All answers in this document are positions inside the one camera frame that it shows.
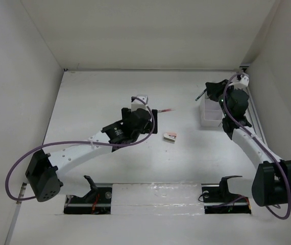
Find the green pen refill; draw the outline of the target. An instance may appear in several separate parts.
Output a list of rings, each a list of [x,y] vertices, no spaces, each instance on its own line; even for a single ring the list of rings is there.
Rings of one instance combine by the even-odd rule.
[[[205,93],[206,93],[207,89],[204,89],[195,99],[195,101],[198,101]]]

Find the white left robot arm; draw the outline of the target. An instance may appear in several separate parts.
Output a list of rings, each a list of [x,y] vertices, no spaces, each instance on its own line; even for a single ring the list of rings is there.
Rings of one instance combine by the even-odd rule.
[[[104,154],[141,143],[139,136],[158,132],[155,109],[122,109],[122,119],[116,121],[88,138],[87,141],[70,143],[69,147],[45,153],[33,151],[26,170],[26,178],[38,202],[46,202],[60,193],[63,177],[73,168]]]

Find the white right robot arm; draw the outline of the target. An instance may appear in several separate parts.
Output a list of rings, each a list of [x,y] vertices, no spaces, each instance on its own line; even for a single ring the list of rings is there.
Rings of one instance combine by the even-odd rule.
[[[291,204],[291,160],[283,160],[274,154],[256,135],[245,113],[249,95],[238,88],[241,81],[229,83],[207,82],[206,93],[217,102],[223,112],[224,132],[236,143],[256,168],[251,193],[260,206]]]

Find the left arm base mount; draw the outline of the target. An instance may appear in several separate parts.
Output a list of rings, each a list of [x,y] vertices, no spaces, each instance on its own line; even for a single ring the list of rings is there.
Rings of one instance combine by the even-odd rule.
[[[84,196],[67,195],[63,213],[68,215],[107,215],[111,214],[113,184],[97,185],[90,176],[84,178],[89,184],[89,192]]]

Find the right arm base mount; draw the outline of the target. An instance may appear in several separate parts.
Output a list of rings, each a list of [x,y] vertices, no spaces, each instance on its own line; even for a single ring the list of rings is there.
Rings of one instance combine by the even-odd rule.
[[[204,204],[205,214],[252,214],[249,198],[231,193],[228,180],[241,176],[222,177],[218,184],[201,184],[198,201]]]

